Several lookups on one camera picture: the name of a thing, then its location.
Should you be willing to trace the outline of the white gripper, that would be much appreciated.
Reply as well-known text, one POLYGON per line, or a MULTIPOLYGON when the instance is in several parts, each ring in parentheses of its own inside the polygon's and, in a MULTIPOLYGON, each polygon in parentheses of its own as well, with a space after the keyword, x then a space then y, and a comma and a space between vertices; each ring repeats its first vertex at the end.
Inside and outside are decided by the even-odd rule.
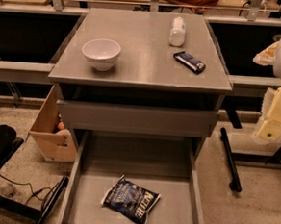
MULTIPOLYGON (((273 65, 278 42, 265 48, 253 58, 253 62, 259 65, 273 65)), ((261 123, 257 136, 265 141, 276 140, 281 137, 281 88, 269 88, 264 95, 263 107, 261 108, 261 123)))

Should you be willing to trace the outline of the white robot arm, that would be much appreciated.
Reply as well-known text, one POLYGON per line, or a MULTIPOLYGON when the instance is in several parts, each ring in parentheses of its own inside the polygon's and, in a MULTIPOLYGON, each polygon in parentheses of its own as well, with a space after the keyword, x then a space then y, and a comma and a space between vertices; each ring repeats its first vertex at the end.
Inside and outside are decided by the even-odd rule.
MULTIPOLYGON (((272 66, 273 74, 281 80, 281 38, 257 54, 253 62, 272 66)), ((272 141, 281 137, 281 87, 267 90, 263 97, 261 114, 253 136, 263 141, 272 141)))

